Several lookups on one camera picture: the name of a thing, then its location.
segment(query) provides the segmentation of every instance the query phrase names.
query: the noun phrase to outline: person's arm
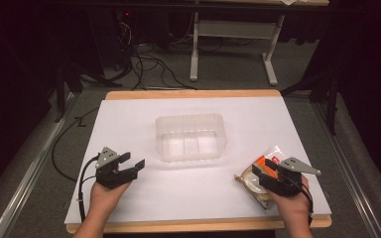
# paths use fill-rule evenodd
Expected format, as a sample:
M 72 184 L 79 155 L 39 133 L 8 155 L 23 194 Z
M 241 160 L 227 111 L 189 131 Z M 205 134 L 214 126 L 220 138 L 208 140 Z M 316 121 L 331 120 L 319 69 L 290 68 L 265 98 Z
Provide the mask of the person's arm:
M 308 180 L 304 176 L 302 176 L 302 182 L 309 188 Z M 309 201 L 301 192 L 293 197 L 268 192 L 277 204 L 278 212 L 280 212 L 291 238 L 314 237 L 309 226 Z
M 125 183 L 114 189 L 108 189 L 100 183 L 95 182 L 91 189 L 88 213 L 72 237 L 103 237 L 104 225 L 130 183 Z

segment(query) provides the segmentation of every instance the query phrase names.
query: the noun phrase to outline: black cable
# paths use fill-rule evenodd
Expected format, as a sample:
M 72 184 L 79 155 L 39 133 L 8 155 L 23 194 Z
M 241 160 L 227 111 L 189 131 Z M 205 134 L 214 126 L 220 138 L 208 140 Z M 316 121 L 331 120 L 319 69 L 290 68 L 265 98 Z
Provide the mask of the black cable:
M 86 169 L 88 168 L 88 166 L 92 162 L 98 161 L 98 157 L 99 156 L 100 156 L 100 153 L 98 153 L 98 155 L 96 157 L 92 158 L 91 160 L 89 160 L 85 164 L 85 166 L 84 166 L 84 168 L 82 169 L 82 172 L 81 172 L 81 177 L 79 179 L 79 185 L 78 185 L 78 206 L 79 206 L 79 214 L 81 215 L 81 221 L 84 221 L 84 219 L 85 219 L 84 200 L 83 200 L 83 194 L 82 194 L 82 185 L 85 182 L 85 180 L 84 180 L 85 172 L 86 172 Z
M 161 67 L 163 67 L 164 69 L 168 70 L 170 72 L 170 74 L 172 75 L 173 79 L 175 82 L 177 82 L 178 84 L 181 85 L 181 87 L 183 88 L 186 88 L 186 89 L 193 89 L 193 90 L 197 90 L 197 88 L 194 88 L 192 86 L 189 86 L 189 85 L 186 85 L 182 82 L 180 82 L 176 76 L 175 76 L 175 73 L 166 65 L 165 62 L 163 62 L 161 59 L 157 59 L 155 57 L 152 57 L 152 56 L 149 56 L 149 55 L 145 55 L 145 57 L 140 57 L 141 60 L 148 60 L 148 61 L 156 61 Z
M 135 52 L 136 53 L 136 57 L 138 58 L 138 61 L 139 61 L 139 64 L 141 65 L 141 69 L 140 69 L 140 73 L 138 73 L 137 71 L 135 71 L 134 68 L 132 68 L 132 70 L 135 72 L 135 74 L 138 76 L 138 82 L 135 84 L 135 86 L 132 88 L 132 91 L 134 91 L 139 85 L 141 86 L 142 89 L 145 90 L 145 86 L 144 84 L 142 84 L 142 75 L 144 74 L 144 64 L 142 62 L 142 59 L 141 57 L 139 56 L 138 54 L 138 51 Z
M 287 178 L 286 179 L 291 182 L 295 187 L 297 187 L 300 192 L 308 199 L 308 202 L 309 202 L 309 215 L 308 215 L 308 221 L 309 221 L 309 226 L 311 226 L 311 223 L 312 223 L 312 215 L 314 213 L 314 199 L 312 198 L 312 195 L 311 193 L 309 192 L 309 189 L 307 186 L 305 186 L 304 184 L 302 184 L 302 186 L 304 186 L 306 188 L 306 190 L 304 190 L 302 188 L 302 186 L 299 186 L 297 183 L 295 183 L 292 179 L 290 178 Z
M 61 134 L 58 136 L 58 138 L 55 140 L 55 143 L 54 145 L 52 146 L 52 164 L 54 165 L 54 168 L 55 170 L 61 175 L 63 176 L 64 178 L 68 179 L 68 180 L 71 180 L 71 181 L 74 181 L 76 182 L 76 179 L 75 178 L 72 178 L 68 175 L 66 175 L 64 172 L 62 172 L 57 163 L 56 163 L 56 159 L 55 159 L 55 150 L 56 150 L 56 146 L 57 144 L 59 143 L 59 141 L 61 140 L 61 138 L 64 136 L 64 134 L 73 126 L 75 125 L 78 121 L 82 120 L 85 116 L 89 115 L 90 113 L 92 113 L 93 111 L 97 110 L 99 107 L 96 107 L 94 109 L 92 109 L 91 111 L 85 113 L 84 115 L 82 115 L 81 117 L 76 117 L 75 120 L 69 125 L 67 126 L 66 129 L 64 129 L 63 132 L 61 132 Z

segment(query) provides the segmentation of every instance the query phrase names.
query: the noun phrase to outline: white paper sheet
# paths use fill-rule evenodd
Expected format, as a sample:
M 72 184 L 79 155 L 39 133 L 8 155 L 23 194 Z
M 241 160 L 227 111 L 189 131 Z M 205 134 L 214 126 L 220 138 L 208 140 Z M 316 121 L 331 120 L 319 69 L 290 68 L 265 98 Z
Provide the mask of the white paper sheet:
M 223 117 L 227 145 L 221 158 L 162 162 L 156 151 L 156 118 L 202 113 Z M 105 146 L 118 154 L 131 152 L 131 160 L 123 164 L 125 169 L 146 160 L 146 167 L 121 197 L 109 222 L 277 216 L 275 207 L 264 210 L 234 175 L 240 175 L 273 146 L 310 164 L 281 97 L 102 101 L 82 166 Z M 92 164 L 85 177 L 94 174 Z M 307 178 L 315 214 L 330 214 L 317 178 Z M 85 210 L 92 183 L 93 179 L 83 187 Z M 80 223 L 76 199 L 77 187 L 66 224 Z

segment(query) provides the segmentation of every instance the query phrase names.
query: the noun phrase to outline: clear plastic container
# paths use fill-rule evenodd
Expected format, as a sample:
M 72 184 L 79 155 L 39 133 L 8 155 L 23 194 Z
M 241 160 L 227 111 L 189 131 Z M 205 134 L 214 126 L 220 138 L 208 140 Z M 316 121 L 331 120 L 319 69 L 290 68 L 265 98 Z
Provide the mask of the clear plastic container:
M 218 159 L 226 144 L 219 114 L 159 117 L 156 138 L 157 151 L 165 162 Z

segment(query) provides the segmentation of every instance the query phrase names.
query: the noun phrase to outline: wire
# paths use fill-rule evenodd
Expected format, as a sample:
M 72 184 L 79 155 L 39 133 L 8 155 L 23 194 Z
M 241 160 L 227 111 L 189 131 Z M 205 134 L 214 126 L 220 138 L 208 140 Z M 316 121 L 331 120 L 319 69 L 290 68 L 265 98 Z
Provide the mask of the wire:
M 164 78 L 163 78 L 163 74 L 164 74 L 165 70 L 167 70 L 167 71 L 170 72 L 170 74 L 171 74 L 172 77 L 173 77 L 173 80 L 174 80 L 176 83 L 178 83 L 178 84 L 181 86 L 182 89 L 183 89 L 183 88 L 186 88 L 186 89 L 197 90 L 197 88 L 194 88 L 194 87 L 192 87 L 192 86 L 189 86 L 189 85 L 186 85 L 186 84 L 180 82 L 180 81 L 176 78 L 175 73 L 174 73 L 174 72 L 173 72 L 173 71 L 166 65 L 166 63 L 163 62 L 161 59 L 157 59 L 157 58 L 155 58 L 155 57 L 153 57 L 153 56 L 150 56 L 150 55 L 144 55 L 143 57 L 142 57 L 142 56 L 132 56 L 132 57 L 136 57 L 136 58 L 138 58 L 139 61 L 140 61 L 140 65 L 141 65 L 141 66 L 143 66 L 143 64 L 142 64 L 141 62 L 144 62 L 144 61 L 155 62 L 155 63 L 156 63 L 156 66 L 157 66 L 157 65 L 160 65 L 160 66 L 162 67 L 162 69 L 163 69 L 163 71 L 162 71 L 162 73 L 161 73 L 161 79 L 162 79 L 162 82 L 163 82 L 166 86 L 168 86 L 168 87 L 173 87 L 173 86 L 171 86 L 171 85 L 168 85 L 168 84 L 165 82 Z
M 64 178 L 68 179 L 68 180 L 71 180 L 71 181 L 74 181 L 76 182 L 76 179 L 75 178 L 72 178 L 70 176 L 68 176 L 67 174 L 65 174 L 64 172 L 62 172 L 58 165 L 57 165 L 57 162 L 56 162 L 56 158 L 55 158 L 55 150 L 56 150 L 56 147 L 59 143 L 59 141 L 61 140 L 61 138 L 64 136 L 64 134 L 70 129 L 72 128 L 73 125 L 75 125 L 78 121 L 81 121 L 84 117 L 86 117 L 87 115 L 91 114 L 93 111 L 97 110 L 99 107 L 96 107 L 94 109 L 92 109 L 91 111 L 88 111 L 87 113 L 85 113 L 84 115 L 82 115 L 81 117 L 76 117 L 75 120 L 69 125 L 67 126 L 66 129 L 63 130 L 63 132 L 61 132 L 61 134 L 58 136 L 58 138 L 55 140 L 55 143 L 54 145 L 52 146 L 52 164 L 54 165 L 54 168 L 55 170 L 61 175 L 63 176 Z
M 88 166 L 92 163 L 92 162 L 95 162 L 98 160 L 98 157 L 100 156 L 100 153 L 98 153 L 98 155 L 96 157 L 93 157 L 91 160 L 89 160 L 84 168 L 82 169 L 82 172 L 81 172 L 81 177 L 79 179 L 79 185 L 78 185 L 78 206 L 79 206 L 79 214 L 81 215 L 81 221 L 84 221 L 85 219 L 85 209 L 84 209 L 84 200 L 83 200 L 83 193 L 82 193 L 82 185 L 84 184 L 85 180 L 84 180 L 84 176 L 85 176 L 85 172 L 86 172 L 86 169 L 88 168 Z
M 302 186 L 306 188 L 306 190 L 304 190 L 304 189 L 302 188 L 302 186 L 299 186 L 299 185 L 298 185 L 296 182 L 294 182 L 292 179 L 287 178 L 287 177 L 285 177 L 285 178 L 286 178 L 289 182 L 291 182 L 295 187 L 297 187 L 297 188 L 300 190 L 300 192 L 301 192 L 301 193 L 308 199 L 308 201 L 309 201 L 309 218 L 308 218 L 308 220 L 309 220 L 309 225 L 311 225 L 312 220 L 313 220 L 313 218 L 312 218 L 312 214 L 314 213 L 314 199 L 312 198 L 312 195 L 311 195 L 311 193 L 309 192 L 308 187 L 305 186 L 304 184 L 302 184 Z

